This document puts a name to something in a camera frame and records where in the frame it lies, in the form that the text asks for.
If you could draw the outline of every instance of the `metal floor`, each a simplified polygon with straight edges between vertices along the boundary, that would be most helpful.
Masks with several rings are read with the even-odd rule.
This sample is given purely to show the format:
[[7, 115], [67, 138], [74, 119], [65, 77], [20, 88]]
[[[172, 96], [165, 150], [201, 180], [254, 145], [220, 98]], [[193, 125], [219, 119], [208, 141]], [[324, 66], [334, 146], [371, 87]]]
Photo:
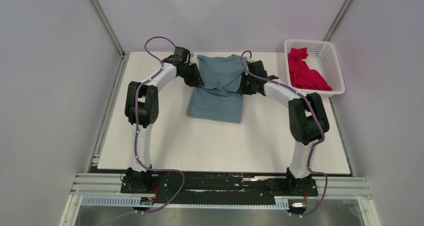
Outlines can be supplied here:
[[[309, 200], [310, 208], [317, 201]], [[81, 207], [76, 226], [99, 226], [132, 211], [125, 207]], [[108, 226], [364, 226], [356, 200], [328, 200], [304, 219], [282, 210], [163, 209], [151, 215], [129, 215]]]

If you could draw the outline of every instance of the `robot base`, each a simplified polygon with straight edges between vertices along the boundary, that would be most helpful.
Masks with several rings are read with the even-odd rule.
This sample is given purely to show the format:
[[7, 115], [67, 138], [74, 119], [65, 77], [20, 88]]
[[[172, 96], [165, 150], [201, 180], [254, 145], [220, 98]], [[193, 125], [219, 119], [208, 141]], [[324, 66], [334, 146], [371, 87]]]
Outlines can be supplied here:
[[[129, 172], [132, 178], [123, 178], [121, 193], [154, 194], [157, 185], [155, 203], [159, 204], [166, 203], [182, 183], [181, 175], [175, 172]], [[293, 179], [289, 174], [193, 171], [184, 175], [184, 188], [172, 201], [174, 204], [275, 205], [275, 196], [303, 197], [305, 188], [310, 197], [318, 196], [317, 185], [310, 176]]]

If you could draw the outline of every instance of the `white board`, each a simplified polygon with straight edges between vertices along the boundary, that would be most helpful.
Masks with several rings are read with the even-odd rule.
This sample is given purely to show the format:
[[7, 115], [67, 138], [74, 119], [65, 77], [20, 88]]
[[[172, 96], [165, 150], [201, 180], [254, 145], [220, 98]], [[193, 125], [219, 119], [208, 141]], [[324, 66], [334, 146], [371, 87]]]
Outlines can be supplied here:
[[[163, 35], [193, 51], [281, 52], [289, 38], [322, 40], [344, 0], [99, 0], [124, 51]], [[152, 50], [167, 51], [161, 41]]]
[[[229, 56], [239, 52], [194, 52], [195, 55]], [[155, 52], [163, 59], [172, 52]], [[285, 82], [283, 53], [253, 53], [263, 61], [268, 75]], [[127, 169], [133, 148], [130, 124], [124, 115], [127, 87], [160, 67], [146, 52], [132, 52], [119, 89], [98, 164], [99, 169]], [[159, 116], [151, 136], [154, 168], [184, 171], [285, 172], [294, 151], [288, 110], [260, 94], [244, 96], [241, 124], [195, 119], [186, 115], [193, 89], [176, 78], [159, 93]], [[317, 147], [312, 162], [316, 171], [349, 174], [328, 99], [323, 100], [330, 123], [325, 141]]]

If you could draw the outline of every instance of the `cloth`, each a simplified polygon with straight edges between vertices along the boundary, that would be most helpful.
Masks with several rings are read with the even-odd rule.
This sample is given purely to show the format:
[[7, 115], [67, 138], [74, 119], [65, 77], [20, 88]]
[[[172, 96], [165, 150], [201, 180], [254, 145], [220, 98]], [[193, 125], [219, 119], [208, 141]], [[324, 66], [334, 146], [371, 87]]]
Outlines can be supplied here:
[[237, 93], [244, 71], [240, 56], [197, 56], [203, 88], [194, 88], [187, 115], [194, 118], [240, 123], [243, 96]]
[[307, 56], [306, 48], [292, 48], [288, 54], [291, 85], [299, 89], [332, 91], [333, 89], [327, 84], [320, 73], [316, 70], [309, 69], [306, 62], [302, 61]]

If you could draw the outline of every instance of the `cable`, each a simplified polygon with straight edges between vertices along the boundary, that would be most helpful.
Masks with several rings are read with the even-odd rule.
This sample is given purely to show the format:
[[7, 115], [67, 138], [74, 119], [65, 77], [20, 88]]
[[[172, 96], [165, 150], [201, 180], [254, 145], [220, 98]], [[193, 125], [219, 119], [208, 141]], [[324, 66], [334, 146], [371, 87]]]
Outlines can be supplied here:
[[[156, 78], [163, 70], [164, 70], [164, 63], [161, 61], [161, 59], [159, 59], [159, 57], [157, 57], [157, 56], [155, 56], [155, 55], [153, 55], [149, 50], [147, 50], [147, 44], [151, 41], [151, 40], [153, 40], [153, 39], [158, 39], [158, 38], [161, 38], [161, 39], [165, 39], [165, 40], [167, 40], [167, 41], [169, 41], [174, 47], [175, 47], [175, 44], [170, 40], [170, 39], [168, 39], [168, 38], [166, 38], [166, 37], [163, 37], [163, 36], [154, 36], [154, 37], [152, 37], [152, 38], [150, 38], [150, 39], [148, 39], [147, 41], [146, 41], [146, 43], [144, 44], [144, 49], [146, 50], [146, 52], [150, 55], [150, 56], [152, 56], [153, 58], [155, 58], [156, 60], [158, 60], [159, 62], [160, 62], [160, 69], [159, 69], [159, 71], [157, 71], [152, 77], [150, 77], [149, 79], [147, 79], [147, 80], [145, 80], [145, 81], [143, 81], [138, 87], [137, 87], [137, 90], [136, 90], [136, 92], [135, 92], [135, 95], [136, 96], [138, 96], [139, 95], [139, 92], [140, 92], [140, 89], [141, 89], [141, 87], [143, 86], [143, 85], [145, 85], [145, 84], [147, 84], [147, 83], [149, 83], [150, 81], [152, 81], [154, 78]], [[136, 112], [138, 112], [139, 111], [139, 102], [138, 102], [138, 97], [136, 97], [135, 98], [135, 111]], [[122, 217], [125, 217], [125, 216], [127, 216], [127, 215], [131, 215], [131, 214], [138, 214], [139, 212], [141, 212], [141, 214], [151, 214], [151, 213], [155, 213], [155, 212], [157, 212], [157, 211], [159, 211], [159, 210], [161, 210], [161, 209], [163, 209], [163, 208], [165, 208], [166, 206], [168, 206], [171, 202], [172, 202], [172, 200], [174, 200], [175, 199], [175, 197], [181, 192], [181, 190], [183, 189], [183, 186], [184, 186], [184, 182], [185, 182], [185, 180], [186, 180], [186, 178], [185, 178], [185, 176], [184, 176], [184, 173], [182, 172], [182, 171], [180, 171], [180, 170], [173, 170], [173, 169], [151, 169], [151, 168], [149, 168], [149, 167], [147, 167], [146, 165], [144, 165], [140, 160], [139, 160], [139, 154], [138, 154], [138, 152], [137, 152], [137, 138], [138, 138], [138, 136], [139, 136], [139, 132], [140, 132], [140, 126], [139, 126], [139, 115], [138, 114], [135, 114], [135, 138], [134, 138], [134, 155], [135, 155], [135, 160], [137, 161], [137, 163], [138, 164], [140, 164], [144, 169], [146, 169], [146, 170], [149, 170], [149, 171], [154, 171], [154, 172], [177, 172], [177, 173], [179, 173], [179, 174], [181, 174], [181, 176], [182, 176], [182, 182], [181, 182], [181, 186], [179, 187], [179, 189], [177, 190], [177, 192], [171, 197], [171, 199], [168, 201], [168, 202], [166, 202], [165, 204], [163, 204], [162, 206], [160, 206], [160, 207], [158, 207], [158, 208], [156, 208], [156, 209], [153, 209], [153, 210], [149, 210], [149, 211], [131, 211], [131, 212], [127, 212], [127, 213], [124, 213], [124, 214], [121, 214], [121, 215], [119, 215], [119, 216], [117, 216], [116, 218], [114, 218], [114, 219], [112, 219], [112, 220], [110, 220], [110, 221], [108, 221], [108, 222], [106, 222], [106, 223], [104, 223], [104, 224], [102, 224], [101, 226], [105, 226], [105, 225], [108, 225], [108, 224], [110, 224], [111, 222], [113, 222], [113, 221], [115, 221], [115, 220], [118, 220], [118, 219], [120, 219], [120, 218], [122, 218]]]
[[315, 147], [316, 147], [318, 144], [322, 143], [322, 142], [324, 141], [324, 139], [325, 139], [324, 130], [323, 130], [323, 128], [321, 127], [320, 122], [318, 121], [317, 115], [315, 114], [314, 110], [312, 109], [311, 103], [310, 103], [310, 102], [306, 99], [306, 97], [305, 97], [303, 94], [301, 94], [301, 93], [297, 92], [295, 89], [291, 88], [290, 86], [288, 86], [288, 85], [286, 85], [286, 84], [282, 84], [282, 83], [277, 82], [277, 81], [274, 81], [274, 80], [266, 79], [266, 78], [263, 78], [263, 77], [260, 77], [260, 76], [257, 76], [257, 75], [255, 75], [255, 74], [251, 73], [251, 72], [248, 70], [248, 68], [247, 68], [246, 64], [243, 62], [243, 56], [244, 56], [244, 54], [246, 54], [246, 53], [249, 53], [249, 55], [250, 55], [250, 59], [252, 58], [252, 53], [251, 53], [251, 51], [249, 51], [249, 50], [245, 50], [245, 51], [241, 54], [241, 56], [240, 56], [240, 62], [241, 62], [241, 65], [243, 66], [243, 68], [244, 68], [245, 72], [246, 72], [247, 74], [251, 75], [252, 77], [256, 78], [256, 79], [264, 80], [264, 81], [266, 81], [266, 82], [270, 82], [270, 83], [273, 83], [273, 84], [276, 84], [276, 85], [282, 86], [282, 87], [284, 87], [284, 88], [286, 88], [286, 89], [290, 90], [291, 92], [293, 92], [293, 93], [294, 93], [294, 94], [296, 94], [297, 96], [301, 97], [301, 98], [302, 98], [302, 99], [306, 102], [307, 107], [308, 107], [308, 109], [309, 109], [310, 113], [312, 114], [313, 120], [315, 121], [316, 125], [318, 126], [319, 132], [321, 133], [321, 139], [320, 139], [320, 140], [318, 140], [318, 141], [316, 141], [315, 143], [313, 143], [313, 144], [312, 144], [312, 146], [310, 147], [310, 152], [309, 152], [309, 155], [308, 155], [308, 157], [307, 157], [306, 167], [307, 167], [307, 169], [308, 169], [308, 170], [309, 170], [312, 174], [318, 174], [318, 175], [322, 175], [322, 176], [324, 176], [324, 177], [325, 177], [325, 186], [324, 186], [324, 191], [322, 192], [322, 197], [321, 197], [321, 199], [320, 199], [320, 201], [319, 201], [318, 205], [317, 205], [317, 206], [316, 206], [316, 207], [315, 207], [312, 211], [310, 211], [309, 213], [303, 214], [303, 215], [297, 215], [297, 214], [295, 214], [295, 215], [296, 215], [297, 217], [299, 217], [299, 218], [310, 216], [310, 215], [312, 215], [313, 213], [315, 213], [315, 212], [317, 211], [317, 209], [318, 209], [318, 208], [320, 208], [320, 206], [322, 205], [323, 200], [324, 200], [324, 197], [325, 197], [326, 192], [327, 192], [327, 185], [328, 185], [328, 181], [329, 181], [328, 175], [327, 175], [326, 173], [324, 173], [324, 172], [316, 172], [316, 171], [313, 171], [313, 170], [311, 169], [311, 160], [312, 160], [312, 155], [314, 154], [314, 149], [315, 149]]

